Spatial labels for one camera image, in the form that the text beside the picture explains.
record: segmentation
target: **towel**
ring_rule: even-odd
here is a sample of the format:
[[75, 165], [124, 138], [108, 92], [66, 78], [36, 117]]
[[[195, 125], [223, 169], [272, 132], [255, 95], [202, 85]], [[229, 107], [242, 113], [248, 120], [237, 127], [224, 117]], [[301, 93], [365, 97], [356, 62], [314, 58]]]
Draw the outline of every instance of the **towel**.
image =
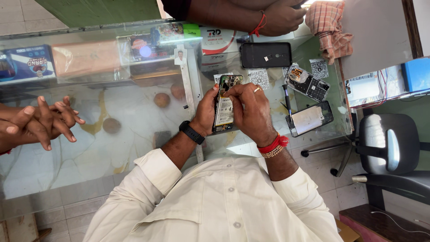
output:
[[313, 35], [319, 37], [322, 56], [329, 61], [329, 65], [335, 62], [335, 58], [352, 54], [353, 35], [342, 33], [340, 22], [344, 6], [344, 1], [316, 1], [306, 13], [306, 25]]

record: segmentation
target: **phone frame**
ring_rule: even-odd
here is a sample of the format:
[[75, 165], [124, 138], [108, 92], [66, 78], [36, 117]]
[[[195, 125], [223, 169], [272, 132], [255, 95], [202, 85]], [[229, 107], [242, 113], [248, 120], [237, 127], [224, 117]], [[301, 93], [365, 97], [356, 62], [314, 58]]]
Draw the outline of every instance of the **phone frame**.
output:
[[324, 126], [324, 125], [326, 125], [326, 124], [329, 124], [329, 123], [331, 123], [331, 122], [333, 122], [333, 121], [335, 120], [335, 118], [334, 118], [334, 116], [333, 116], [332, 109], [331, 109], [331, 107], [330, 107], [330, 103], [329, 103], [328, 101], [319, 102], [319, 103], [317, 103], [317, 104], [315, 104], [315, 105], [309, 106], [309, 107], [307, 107], [307, 108], [305, 108], [305, 109], [302, 109], [302, 110], [300, 110], [300, 111], [298, 111], [298, 112], [295, 112], [295, 113], [293, 113], [293, 114], [291, 114], [291, 115], [294, 115], [294, 114], [300, 113], [300, 112], [302, 112], [302, 111], [305, 111], [305, 110], [307, 110], [307, 109], [309, 109], [309, 108], [312, 108], [312, 107], [315, 107], [315, 106], [321, 107], [321, 110], [322, 110], [322, 111], [328, 111], [328, 114], [327, 114], [327, 115], [324, 115], [324, 121], [323, 121], [323, 123], [322, 123], [320, 126], [318, 126], [318, 127], [315, 127], [315, 128], [313, 128], [313, 129], [311, 129], [311, 130], [308, 130], [308, 131], [306, 131], [306, 132], [304, 132], [304, 133], [297, 134], [296, 136], [294, 136], [294, 133], [293, 133], [293, 130], [295, 130], [295, 125], [294, 125], [293, 120], [291, 119], [290, 115], [287, 115], [287, 116], [285, 117], [285, 120], [286, 120], [286, 122], [287, 122], [287, 124], [288, 124], [288, 128], [290, 129], [290, 133], [291, 133], [291, 135], [292, 135], [294, 138], [299, 137], [299, 136], [301, 136], [302, 134], [308, 133], [308, 132], [310, 132], [310, 131], [313, 131], [313, 130], [315, 130], [315, 129], [319, 128], [319, 127], [322, 127], [322, 126]]

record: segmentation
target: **red sacred thread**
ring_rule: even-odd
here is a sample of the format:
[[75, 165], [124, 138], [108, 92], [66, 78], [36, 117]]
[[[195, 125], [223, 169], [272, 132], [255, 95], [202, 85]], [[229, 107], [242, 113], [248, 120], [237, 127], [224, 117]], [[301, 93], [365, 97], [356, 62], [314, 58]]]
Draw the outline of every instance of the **red sacred thread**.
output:
[[264, 14], [264, 11], [260, 10], [260, 12], [263, 13], [263, 17], [261, 18], [260, 23], [258, 24], [258, 26], [252, 32], [248, 33], [249, 35], [255, 34], [257, 37], [260, 37], [260, 34], [258, 33], [258, 30], [261, 29], [261, 28], [263, 28], [267, 24], [267, 18], [266, 18], [266, 15]]
[[280, 136], [278, 134], [278, 137], [276, 137], [276, 139], [273, 141], [273, 143], [271, 145], [266, 146], [266, 147], [262, 147], [262, 148], [260, 148], [260, 147], [257, 147], [257, 148], [261, 154], [265, 154], [265, 153], [269, 153], [270, 151], [274, 150], [276, 148], [276, 146], [278, 146], [278, 145], [285, 147], [288, 145], [288, 143], [289, 143], [288, 137]]
[[5, 152], [0, 152], [0, 155], [10, 154], [11, 152], [12, 152], [12, 149], [5, 151]]

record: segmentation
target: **green board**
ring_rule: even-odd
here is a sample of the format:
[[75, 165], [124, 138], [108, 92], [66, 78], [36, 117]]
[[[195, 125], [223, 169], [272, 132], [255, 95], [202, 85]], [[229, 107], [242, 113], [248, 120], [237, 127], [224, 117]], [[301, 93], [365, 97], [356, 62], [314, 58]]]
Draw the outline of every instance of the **green board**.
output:
[[36, 0], [69, 28], [160, 19], [157, 0]]

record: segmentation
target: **watch strap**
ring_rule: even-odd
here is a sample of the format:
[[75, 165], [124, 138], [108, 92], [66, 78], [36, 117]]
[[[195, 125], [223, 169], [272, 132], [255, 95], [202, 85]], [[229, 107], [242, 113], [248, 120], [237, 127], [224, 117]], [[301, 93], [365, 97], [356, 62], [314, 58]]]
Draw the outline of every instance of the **watch strap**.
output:
[[189, 126], [189, 121], [184, 121], [179, 126], [179, 131], [184, 132], [190, 139], [192, 139], [197, 144], [201, 145], [205, 140], [205, 137], [202, 137], [199, 133], [197, 133], [193, 128]]

